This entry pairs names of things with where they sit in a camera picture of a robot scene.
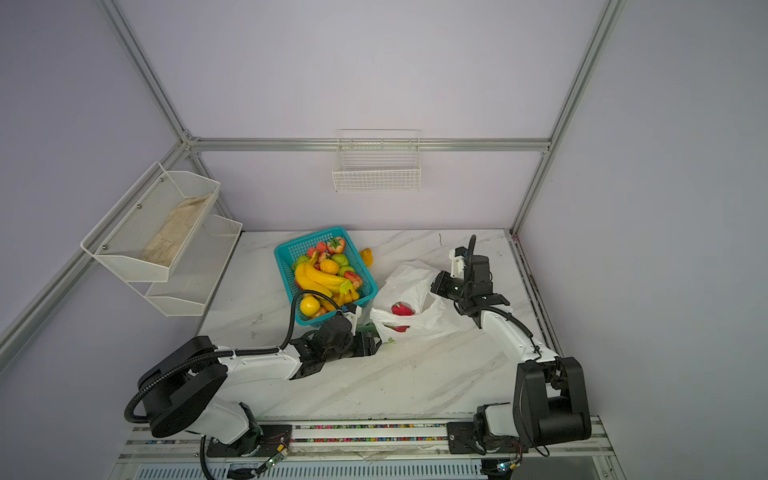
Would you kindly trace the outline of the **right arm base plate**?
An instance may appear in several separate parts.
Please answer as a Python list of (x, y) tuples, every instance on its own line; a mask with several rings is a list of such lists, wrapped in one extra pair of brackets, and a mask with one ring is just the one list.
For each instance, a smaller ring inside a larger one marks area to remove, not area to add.
[(446, 424), (448, 449), (451, 454), (523, 454), (528, 448), (517, 437), (483, 433), (472, 422)]

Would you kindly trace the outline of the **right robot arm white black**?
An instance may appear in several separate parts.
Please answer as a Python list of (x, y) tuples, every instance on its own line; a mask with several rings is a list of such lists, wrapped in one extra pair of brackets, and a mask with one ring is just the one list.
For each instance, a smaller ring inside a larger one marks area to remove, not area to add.
[(440, 272), (431, 292), (451, 301), (456, 312), (473, 320), (516, 364), (512, 399), (480, 406), (473, 416), (471, 441), (479, 452), (505, 444), (522, 453), (545, 453), (554, 444), (592, 435), (585, 375), (573, 357), (564, 357), (536, 338), (506, 308), (494, 291), (490, 260), (475, 253), (476, 237), (450, 255), (451, 270)]

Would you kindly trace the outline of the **white plastic bag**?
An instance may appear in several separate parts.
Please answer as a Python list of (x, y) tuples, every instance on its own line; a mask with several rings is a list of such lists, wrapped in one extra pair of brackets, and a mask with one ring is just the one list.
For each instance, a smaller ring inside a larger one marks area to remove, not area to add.
[[(370, 320), (384, 344), (426, 342), (475, 327), (471, 319), (455, 311), (452, 302), (430, 291), (439, 273), (436, 268), (415, 260), (400, 264), (386, 279), (373, 299), (370, 310)], [(393, 315), (391, 306), (396, 302), (407, 303), (415, 315)], [(410, 328), (399, 333), (391, 329), (396, 324), (409, 325)]]

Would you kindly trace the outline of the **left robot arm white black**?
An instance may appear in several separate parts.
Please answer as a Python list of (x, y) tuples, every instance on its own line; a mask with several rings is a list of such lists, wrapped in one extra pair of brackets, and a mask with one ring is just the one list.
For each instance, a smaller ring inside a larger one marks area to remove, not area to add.
[(370, 357), (382, 346), (378, 334), (358, 332), (351, 311), (336, 312), (319, 329), (295, 338), (289, 329), (275, 347), (228, 349), (196, 336), (147, 371), (123, 416), (147, 424), (156, 438), (190, 432), (244, 455), (265, 436), (251, 407), (220, 391), (236, 380), (299, 380), (333, 361)]

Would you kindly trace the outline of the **red fake strawberry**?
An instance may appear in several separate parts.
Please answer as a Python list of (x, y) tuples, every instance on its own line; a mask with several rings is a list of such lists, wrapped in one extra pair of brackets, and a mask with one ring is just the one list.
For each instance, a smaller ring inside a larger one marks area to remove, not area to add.
[(331, 255), (343, 254), (346, 247), (346, 239), (341, 236), (333, 237), (326, 242), (326, 247)]

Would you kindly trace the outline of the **pink dragon fruit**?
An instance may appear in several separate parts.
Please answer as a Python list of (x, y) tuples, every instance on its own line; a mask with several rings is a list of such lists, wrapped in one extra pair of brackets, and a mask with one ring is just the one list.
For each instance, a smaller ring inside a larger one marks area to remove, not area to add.
[[(391, 313), (397, 317), (411, 317), (415, 315), (415, 311), (407, 304), (403, 302), (396, 302), (391, 306)], [(410, 328), (409, 325), (400, 325), (396, 324), (394, 326), (391, 326), (391, 329), (393, 329), (396, 332), (404, 333)]]

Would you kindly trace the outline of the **orange fake pear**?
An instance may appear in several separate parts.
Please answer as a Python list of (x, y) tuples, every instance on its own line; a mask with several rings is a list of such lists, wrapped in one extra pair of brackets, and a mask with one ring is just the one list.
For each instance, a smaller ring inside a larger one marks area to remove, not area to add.
[(359, 251), (359, 255), (366, 267), (371, 267), (374, 263), (373, 251), (370, 248), (365, 248)]

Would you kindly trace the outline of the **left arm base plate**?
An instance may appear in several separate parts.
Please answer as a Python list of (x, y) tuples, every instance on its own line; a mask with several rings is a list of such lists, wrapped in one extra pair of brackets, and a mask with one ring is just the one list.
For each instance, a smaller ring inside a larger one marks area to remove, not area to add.
[(247, 432), (230, 445), (212, 439), (206, 447), (209, 458), (268, 458), (287, 448), (291, 442), (293, 427), (289, 424), (262, 424), (260, 432)]

